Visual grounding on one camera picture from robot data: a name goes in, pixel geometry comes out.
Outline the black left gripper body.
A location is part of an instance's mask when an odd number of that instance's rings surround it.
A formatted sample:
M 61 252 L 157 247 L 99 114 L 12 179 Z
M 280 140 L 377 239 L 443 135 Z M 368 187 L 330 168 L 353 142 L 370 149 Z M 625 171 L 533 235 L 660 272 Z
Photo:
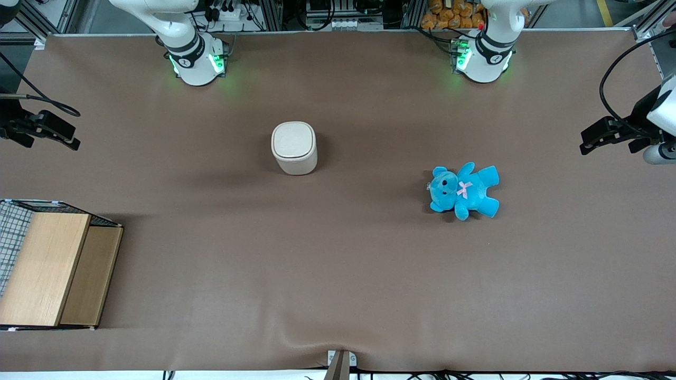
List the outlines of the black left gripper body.
M 650 145 L 657 145 L 662 142 L 661 130 L 647 119 L 647 114 L 657 102 L 660 91 L 661 87 L 658 86 L 643 96 L 636 102 L 632 113 L 626 118 L 626 121 L 637 130 L 632 142 L 628 144 L 628 149 L 632 154 L 638 153 Z

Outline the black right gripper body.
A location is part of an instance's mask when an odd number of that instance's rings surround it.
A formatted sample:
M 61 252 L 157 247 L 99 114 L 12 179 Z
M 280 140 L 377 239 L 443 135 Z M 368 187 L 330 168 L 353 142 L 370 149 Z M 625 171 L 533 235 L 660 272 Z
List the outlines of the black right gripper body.
M 16 99 L 1 100 L 1 138 L 12 140 L 26 148 L 31 148 L 34 138 L 29 132 L 35 132 L 37 115 L 24 110 Z

